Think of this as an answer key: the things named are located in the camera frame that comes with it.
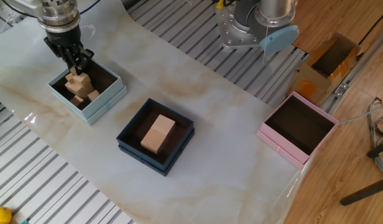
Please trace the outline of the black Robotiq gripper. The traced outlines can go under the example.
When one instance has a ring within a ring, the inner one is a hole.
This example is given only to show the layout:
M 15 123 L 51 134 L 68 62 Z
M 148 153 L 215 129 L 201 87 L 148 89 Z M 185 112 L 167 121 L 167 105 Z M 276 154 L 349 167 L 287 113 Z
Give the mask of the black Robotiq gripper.
M 62 33 L 47 31 L 44 42 L 67 64 L 68 68 L 75 67 L 77 75 L 83 73 L 84 68 L 95 55 L 92 50 L 83 48 L 80 26 Z

